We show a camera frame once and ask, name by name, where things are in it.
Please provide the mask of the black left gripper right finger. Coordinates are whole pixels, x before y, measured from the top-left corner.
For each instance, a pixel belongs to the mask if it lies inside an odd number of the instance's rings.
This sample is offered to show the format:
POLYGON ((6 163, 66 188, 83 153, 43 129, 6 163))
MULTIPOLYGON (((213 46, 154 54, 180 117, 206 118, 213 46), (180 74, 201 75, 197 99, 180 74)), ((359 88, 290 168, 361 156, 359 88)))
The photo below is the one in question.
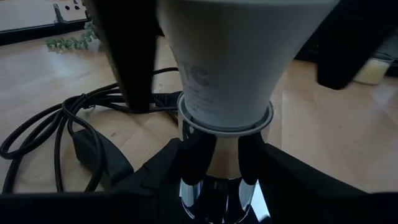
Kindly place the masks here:
POLYGON ((259 182, 272 223, 397 223, 397 193, 367 193, 263 141, 238 139, 244 180, 259 182))

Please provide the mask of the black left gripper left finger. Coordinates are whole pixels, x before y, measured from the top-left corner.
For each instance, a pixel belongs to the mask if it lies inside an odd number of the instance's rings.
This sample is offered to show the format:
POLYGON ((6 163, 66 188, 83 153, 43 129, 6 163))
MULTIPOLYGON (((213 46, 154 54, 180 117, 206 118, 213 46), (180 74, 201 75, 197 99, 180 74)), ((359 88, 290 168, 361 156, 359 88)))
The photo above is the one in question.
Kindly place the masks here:
POLYGON ((174 223, 180 220, 179 182, 198 183, 210 164, 216 137, 195 131, 171 139, 139 170, 100 133, 72 134, 78 160, 102 165, 103 192, 4 194, 1 223, 174 223))

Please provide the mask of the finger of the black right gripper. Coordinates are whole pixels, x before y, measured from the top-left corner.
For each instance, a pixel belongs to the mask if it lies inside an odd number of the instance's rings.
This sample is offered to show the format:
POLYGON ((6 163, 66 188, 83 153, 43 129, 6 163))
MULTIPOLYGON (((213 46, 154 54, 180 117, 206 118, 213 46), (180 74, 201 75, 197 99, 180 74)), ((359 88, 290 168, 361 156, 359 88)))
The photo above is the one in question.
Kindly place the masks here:
POLYGON ((342 0, 318 30, 317 82, 346 88, 397 30, 397 0, 342 0))
POLYGON ((155 0, 87 0, 97 37, 130 109, 146 113, 152 93, 157 19, 155 0))

